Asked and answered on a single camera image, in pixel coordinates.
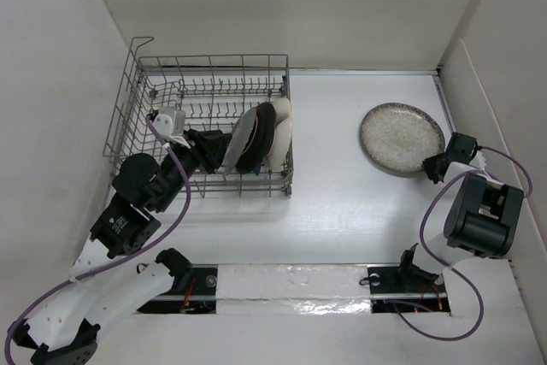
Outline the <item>cream divided plate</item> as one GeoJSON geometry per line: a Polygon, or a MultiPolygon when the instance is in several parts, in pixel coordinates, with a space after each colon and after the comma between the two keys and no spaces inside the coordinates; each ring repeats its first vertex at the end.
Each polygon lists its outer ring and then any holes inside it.
{"type": "Polygon", "coordinates": [[[273,108],[276,114],[273,142],[265,161],[270,170],[280,171],[292,139],[291,101],[287,97],[279,98],[273,102],[273,108]]]}

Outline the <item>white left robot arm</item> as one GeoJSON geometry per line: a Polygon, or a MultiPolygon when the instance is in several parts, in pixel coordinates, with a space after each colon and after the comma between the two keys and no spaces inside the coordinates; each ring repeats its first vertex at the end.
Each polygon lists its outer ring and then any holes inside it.
{"type": "Polygon", "coordinates": [[[4,357],[13,363],[11,348],[32,351],[33,364],[85,364],[99,339],[121,317],[164,292],[175,294],[190,285],[193,265],[179,251],[161,251],[144,271],[117,291],[103,295],[115,269],[159,245],[167,236],[154,235],[165,211],[180,191],[189,192],[190,177],[202,169],[217,171],[232,136],[219,130],[189,130],[180,142],[162,138],[162,162],[146,153],[129,156],[112,181],[110,203],[91,228],[69,277],[47,291],[12,323],[4,357]]]}

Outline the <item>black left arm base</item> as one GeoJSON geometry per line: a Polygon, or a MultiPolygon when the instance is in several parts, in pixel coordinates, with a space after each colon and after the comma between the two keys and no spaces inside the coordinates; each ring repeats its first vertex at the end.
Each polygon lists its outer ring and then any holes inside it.
{"type": "Polygon", "coordinates": [[[148,315],[207,315],[216,312],[217,265],[197,265],[181,291],[168,291],[137,309],[148,315]]]}

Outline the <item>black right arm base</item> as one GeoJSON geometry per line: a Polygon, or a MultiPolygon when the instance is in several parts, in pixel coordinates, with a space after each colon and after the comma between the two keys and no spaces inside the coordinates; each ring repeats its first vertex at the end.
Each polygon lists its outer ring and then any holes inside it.
{"type": "Polygon", "coordinates": [[[403,280],[397,270],[393,265],[373,265],[360,279],[359,285],[369,290],[374,314],[450,312],[444,285],[420,278],[403,280]]]}

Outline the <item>grey plate with gold tree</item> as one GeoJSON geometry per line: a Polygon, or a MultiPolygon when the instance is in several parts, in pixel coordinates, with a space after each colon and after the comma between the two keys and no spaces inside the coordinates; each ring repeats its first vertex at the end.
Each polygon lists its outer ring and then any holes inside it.
{"type": "Polygon", "coordinates": [[[221,173],[226,175],[235,168],[242,156],[256,122],[256,108],[248,109],[236,122],[232,130],[232,138],[222,161],[221,173]]]}

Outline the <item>speckled beige round plate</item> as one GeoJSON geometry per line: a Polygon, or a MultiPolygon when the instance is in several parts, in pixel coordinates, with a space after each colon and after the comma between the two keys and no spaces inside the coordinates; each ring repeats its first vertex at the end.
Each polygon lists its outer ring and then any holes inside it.
{"type": "Polygon", "coordinates": [[[363,117],[360,143],[368,158],[394,174],[417,174],[423,162],[445,150],[440,125],[425,111],[405,103],[382,103],[363,117]]]}

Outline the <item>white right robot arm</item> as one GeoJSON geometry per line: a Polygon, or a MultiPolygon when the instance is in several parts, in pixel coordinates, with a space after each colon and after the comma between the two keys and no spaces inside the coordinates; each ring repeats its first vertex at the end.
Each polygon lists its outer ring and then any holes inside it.
{"type": "Polygon", "coordinates": [[[419,242],[403,252],[400,265],[395,269],[395,281],[405,291],[413,291],[424,282],[435,282],[445,268],[460,261],[473,257],[499,259],[509,253],[522,204],[532,193],[532,181],[530,175],[525,174],[528,188],[523,191],[503,183],[483,168],[474,168],[472,160],[484,150],[522,167],[511,156],[480,145],[476,138],[458,132],[451,135],[445,152],[423,161],[426,176],[433,183],[442,182],[447,173],[456,175],[433,199],[420,225],[419,242]],[[427,239],[427,218],[455,184],[460,186],[443,231],[427,239]]]}

